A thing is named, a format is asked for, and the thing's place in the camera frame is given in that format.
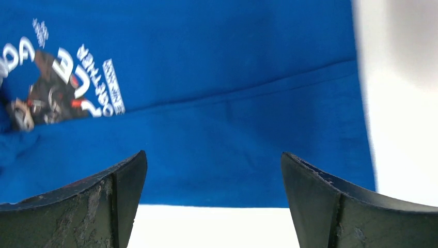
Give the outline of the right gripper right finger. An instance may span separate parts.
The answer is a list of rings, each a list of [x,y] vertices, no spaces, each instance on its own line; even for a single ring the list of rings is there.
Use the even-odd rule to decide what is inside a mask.
[[[289,152],[281,171],[300,247],[437,247],[437,207],[364,189]]]

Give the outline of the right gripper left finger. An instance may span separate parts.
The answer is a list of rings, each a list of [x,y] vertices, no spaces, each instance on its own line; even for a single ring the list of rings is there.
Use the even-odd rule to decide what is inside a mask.
[[[16,204],[1,204],[1,247],[127,247],[146,153]]]

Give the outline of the blue printed t-shirt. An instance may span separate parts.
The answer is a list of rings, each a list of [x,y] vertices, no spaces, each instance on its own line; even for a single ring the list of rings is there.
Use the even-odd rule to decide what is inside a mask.
[[[144,150],[143,204],[285,207],[280,155],[375,190],[351,1],[1,1],[1,202]]]

